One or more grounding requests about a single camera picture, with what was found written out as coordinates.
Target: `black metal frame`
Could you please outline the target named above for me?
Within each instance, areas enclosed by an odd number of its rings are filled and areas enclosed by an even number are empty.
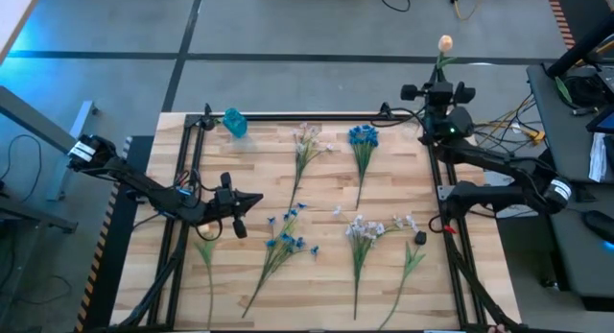
[[[213,114],[212,117],[221,117],[220,114]],[[180,174],[185,167],[186,154],[188,143],[190,141],[191,129],[193,127],[197,127],[195,125],[195,121],[198,121],[201,118],[199,114],[188,114],[185,116],[185,121],[183,125],[183,134],[181,137],[181,143],[179,145],[179,153],[177,157],[177,167],[176,167],[176,175]],[[254,122],[264,122],[264,121],[355,121],[355,122],[364,122],[364,121],[401,121],[407,118],[407,116],[399,115],[399,116],[387,116],[382,114],[359,114],[359,113],[296,113],[296,114],[246,114],[246,118],[249,121]],[[195,170],[199,170],[199,164],[201,159],[202,146],[204,145],[204,133],[205,130],[203,128],[199,128],[194,156],[192,158],[192,168]],[[439,213],[445,214],[443,207],[441,205],[441,201],[437,195],[437,187],[442,185],[441,173],[437,164],[437,159],[435,158],[433,148],[429,147],[429,158],[431,162],[431,169],[433,175],[433,182],[435,193],[437,197],[437,203],[439,207]],[[449,178],[450,184],[456,184],[457,177],[456,172],[453,165],[446,166],[447,175]],[[175,221],[167,220],[166,225],[164,227],[164,233],[162,235],[162,243],[160,247],[160,254],[158,257],[158,265],[156,270],[156,276],[159,276],[163,271],[164,267],[168,263],[169,253],[171,249],[171,239],[175,229]],[[160,297],[154,299],[153,304],[149,311],[149,316],[147,318],[147,325],[141,327],[132,327],[132,329],[137,328],[138,331],[173,331],[175,326],[175,316],[177,313],[177,304],[178,304],[178,296],[181,284],[181,273],[183,269],[183,259],[185,257],[185,248],[187,244],[189,226],[186,223],[181,223],[179,236],[177,238],[176,250],[180,250],[181,254],[179,256],[179,261],[174,268],[174,276],[173,282],[171,286],[171,291],[169,294],[169,304],[167,315],[164,323],[158,323],[157,317],[159,314],[159,304]],[[462,252],[466,263],[472,272],[476,271],[475,261],[473,258],[473,252],[471,250],[471,243],[469,240],[469,235],[467,231],[467,226],[464,220],[459,220],[459,236],[462,244]],[[449,234],[443,234],[444,242],[446,245],[446,253],[448,255],[448,266],[450,269],[450,277],[452,281],[452,289],[453,295],[457,307],[457,316],[459,318],[459,326],[460,328],[466,326],[468,324],[467,312],[464,304],[464,297],[462,294],[462,286],[461,279],[459,276],[459,270],[457,266],[451,261],[450,253],[455,248],[454,240],[452,236]],[[473,289],[471,289],[473,304],[476,312],[476,317],[478,324],[486,324],[484,307],[480,303],[478,297],[476,296]]]

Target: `blue glass vase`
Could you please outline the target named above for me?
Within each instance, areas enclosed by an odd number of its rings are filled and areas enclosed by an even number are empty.
[[[234,107],[225,112],[222,123],[236,137],[243,137],[248,131],[248,120]]]

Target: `wooden tabletop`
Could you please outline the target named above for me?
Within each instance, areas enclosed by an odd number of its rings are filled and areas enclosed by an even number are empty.
[[[36,0],[0,0],[0,64],[30,17]]]
[[[147,174],[162,184],[173,181],[184,117],[184,113],[163,113],[158,122]],[[213,289],[194,247],[200,239],[190,232],[176,329],[206,328],[210,291],[215,295],[211,329],[376,329],[394,302],[403,272],[404,245],[413,240],[413,233],[387,235],[369,252],[359,291],[358,319],[354,321],[351,251],[344,232],[345,218],[353,219],[358,213],[386,224],[393,214],[404,217],[411,213],[419,228],[428,232],[428,243],[420,250],[426,256],[407,279],[386,329],[458,328],[443,238],[427,227],[438,212],[428,153],[416,140],[417,126],[380,129],[380,146],[368,166],[356,211],[357,171],[347,131],[357,123],[310,125],[321,129],[322,143],[335,147],[332,154],[320,155],[308,165],[296,195],[298,202],[309,205],[300,213],[296,235],[304,236],[310,245],[319,245],[320,254],[314,259],[303,253],[287,262],[265,284],[245,319],[241,315],[260,276],[264,243],[271,236],[267,217],[280,218],[290,200],[295,173],[291,130],[298,123],[250,122],[248,136],[241,140],[233,139],[223,127],[206,134],[201,158],[203,184],[219,184],[220,174],[228,171],[235,188],[263,193],[265,198],[244,219],[248,238],[237,239],[231,220],[224,220],[224,233],[213,254]],[[457,166],[457,173],[459,179],[484,181],[483,171],[471,166]],[[333,215],[336,205],[342,206],[344,217]],[[152,214],[150,207],[142,206],[136,220]],[[482,283],[504,311],[519,320],[495,220],[467,218]],[[163,228],[160,218],[132,234],[112,322],[124,319],[152,284]],[[464,293],[469,317],[474,318],[466,283]],[[163,293],[161,320],[166,313],[166,296],[168,287]]]

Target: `concrete floor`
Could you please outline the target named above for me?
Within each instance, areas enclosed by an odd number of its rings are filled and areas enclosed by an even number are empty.
[[[473,1],[462,0],[462,7],[470,9]],[[152,59],[11,58],[0,67],[0,84],[64,128],[70,127],[83,100],[94,100],[101,114],[88,132],[116,145],[129,135],[151,135],[175,66],[174,60],[154,59],[155,54],[179,51],[193,2],[40,0],[13,50],[70,51],[75,53],[68,57],[81,58],[91,57],[81,52],[131,52],[145,53],[138,54],[141,58],[150,54]],[[450,81],[465,81],[478,89],[468,106],[475,121],[493,119],[529,94],[524,60],[555,58],[565,50],[547,0],[484,0],[468,22],[455,18],[447,0],[412,2],[410,12],[398,13],[380,0],[202,0],[189,50],[430,57],[437,55],[440,35],[450,34],[455,40],[453,56],[518,59],[517,65],[446,68]],[[172,111],[201,111],[204,103],[216,110],[237,107],[244,111],[374,110],[385,101],[418,107],[418,102],[400,102],[399,90],[404,83],[424,83],[430,70],[430,65],[411,63],[188,60]],[[523,119],[538,119],[536,109]],[[9,140],[24,131],[3,116],[0,131],[2,170]],[[16,197],[24,196],[32,183],[37,166],[31,156],[34,146],[23,140],[15,147],[13,159],[19,161],[5,180]],[[538,152],[520,151],[524,155]],[[46,188],[59,157],[55,149],[43,145],[41,180],[28,204],[78,221],[79,229],[73,235],[53,229],[38,234],[27,229],[20,234],[19,245],[40,236],[29,262],[25,264],[22,255],[18,258],[24,270],[18,290],[28,297],[53,296],[61,292],[61,284],[49,275],[57,274],[70,281],[73,291],[42,306],[13,305],[5,322],[11,329],[42,325],[44,332],[63,332],[72,330],[76,322],[110,186],[74,176],[65,201],[46,202]],[[0,261],[5,251],[6,246],[1,246]],[[553,296],[539,288],[528,271],[537,262],[529,251],[508,250],[508,257],[524,322],[589,332],[614,323],[614,315],[586,313],[573,296]],[[23,283],[33,288],[25,290]]]

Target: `wooden table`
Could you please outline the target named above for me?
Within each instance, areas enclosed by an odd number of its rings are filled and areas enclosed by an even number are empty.
[[[36,0],[0,0],[0,64],[4,61]]]
[[[147,174],[163,184],[173,181],[184,117],[184,113],[163,113],[158,122]],[[416,140],[417,126],[380,129],[380,146],[369,164],[357,212],[353,208],[358,190],[356,164],[347,144],[347,131],[356,123],[310,125],[321,129],[322,143],[335,147],[332,154],[320,155],[308,165],[296,195],[298,202],[309,205],[300,213],[296,235],[304,236],[310,245],[319,245],[320,254],[317,259],[308,253],[293,257],[268,280],[245,319],[241,315],[261,272],[264,243],[270,238],[267,217],[281,218],[290,200],[295,173],[291,130],[298,123],[250,122],[248,137],[241,140],[233,140],[223,127],[205,136],[203,183],[216,185],[220,174],[228,171],[235,188],[265,196],[244,219],[247,239],[237,239],[231,220],[224,220],[226,228],[213,256],[215,303],[211,328],[377,328],[394,301],[403,270],[404,245],[413,240],[413,233],[387,235],[369,252],[360,285],[358,319],[354,321],[351,251],[344,232],[345,218],[353,219],[357,213],[385,224],[391,222],[393,214],[405,217],[412,213],[420,229],[428,231],[428,243],[420,250],[426,257],[406,281],[397,312],[386,328],[458,327],[443,238],[427,227],[438,212],[428,153]],[[458,166],[457,173],[459,179],[484,180],[483,171],[471,166]],[[345,218],[333,216],[336,205],[342,206]],[[150,207],[140,207],[136,221],[152,214]],[[481,281],[504,311],[519,320],[495,220],[471,216],[467,225]],[[152,284],[163,227],[164,220],[155,219],[132,234],[112,322],[124,319]],[[199,240],[191,231],[177,307],[179,330],[206,327],[211,289],[206,268],[194,248]],[[470,320],[474,320],[466,283],[464,292]],[[161,320],[166,313],[165,300]]]

